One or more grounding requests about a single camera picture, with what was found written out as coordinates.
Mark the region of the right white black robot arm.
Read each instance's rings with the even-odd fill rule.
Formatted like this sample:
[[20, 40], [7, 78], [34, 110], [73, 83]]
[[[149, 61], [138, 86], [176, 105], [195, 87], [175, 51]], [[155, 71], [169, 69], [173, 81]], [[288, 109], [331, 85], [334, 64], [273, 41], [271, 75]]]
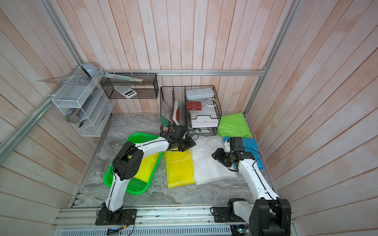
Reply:
[[256, 151], [244, 146], [241, 137], [231, 137], [218, 148], [212, 157], [245, 178], [255, 203], [250, 205], [243, 198], [231, 198], [226, 207], [211, 207], [217, 223], [245, 222], [246, 230], [253, 236], [289, 236], [291, 232], [291, 205], [270, 187], [259, 167]]

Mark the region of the neon yellow raincoat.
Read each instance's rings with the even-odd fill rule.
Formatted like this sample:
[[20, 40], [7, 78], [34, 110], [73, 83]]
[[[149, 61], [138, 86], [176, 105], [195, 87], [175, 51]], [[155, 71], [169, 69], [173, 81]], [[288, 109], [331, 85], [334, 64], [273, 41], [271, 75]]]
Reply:
[[156, 163], [160, 155], [161, 153], [159, 152], [144, 158], [141, 162], [137, 174], [133, 178], [147, 183], [152, 175], [152, 172], [156, 166]]

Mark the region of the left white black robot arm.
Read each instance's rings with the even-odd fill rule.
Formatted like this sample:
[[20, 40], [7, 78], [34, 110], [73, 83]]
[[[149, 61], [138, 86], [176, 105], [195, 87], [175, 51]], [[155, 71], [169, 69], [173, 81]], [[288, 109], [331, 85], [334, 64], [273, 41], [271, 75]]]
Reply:
[[184, 152], [194, 147], [196, 143], [188, 132], [185, 127], [178, 126], [172, 132], [148, 141], [127, 141], [112, 162], [111, 189], [96, 214], [95, 225], [133, 224], [132, 215], [123, 210], [123, 199], [130, 180], [135, 177], [145, 158], [174, 149]]

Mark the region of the green plastic basket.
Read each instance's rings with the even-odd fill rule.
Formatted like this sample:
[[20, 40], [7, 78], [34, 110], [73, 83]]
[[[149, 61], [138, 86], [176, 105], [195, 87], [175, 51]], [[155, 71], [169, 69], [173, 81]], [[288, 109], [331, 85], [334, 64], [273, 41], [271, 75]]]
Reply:
[[[155, 135], [151, 135], [151, 134], [146, 134], [146, 133], [134, 133], [132, 134], [128, 139], [127, 139], [127, 142], [133, 142], [135, 144], [138, 144], [138, 143], [144, 143], [144, 142], [150, 142], [150, 141], [153, 141], [155, 139], [157, 139], [158, 136], [155, 136]], [[132, 194], [132, 195], [141, 195], [143, 194], [144, 192], [147, 191], [148, 187], [150, 186], [151, 182], [152, 182], [152, 179], [153, 179], [153, 176], [156, 172], [156, 169], [159, 165], [159, 162], [162, 158], [162, 152], [161, 152], [161, 155], [156, 163], [156, 166], [152, 172], [152, 175], [149, 179], [149, 181], [147, 183], [145, 182], [142, 182], [140, 180], [137, 180], [137, 179], [134, 179], [132, 178], [130, 181], [129, 181], [129, 184], [127, 186], [127, 189], [126, 189], [126, 193], [128, 194]]]

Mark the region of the white translucent raincoat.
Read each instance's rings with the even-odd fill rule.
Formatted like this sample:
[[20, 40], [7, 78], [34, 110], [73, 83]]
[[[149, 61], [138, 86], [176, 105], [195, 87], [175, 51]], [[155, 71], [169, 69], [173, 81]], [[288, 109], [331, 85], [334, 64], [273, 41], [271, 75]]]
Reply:
[[228, 170], [217, 160], [212, 158], [212, 154], [218, 148], [224, 148], [224, 142], [221, 136], [199, 136], [195, 140], [195, 143], [196, 145], [190, 148], [190, 153], [193, 160], [196, 185], [237, 177], [235, 172]]

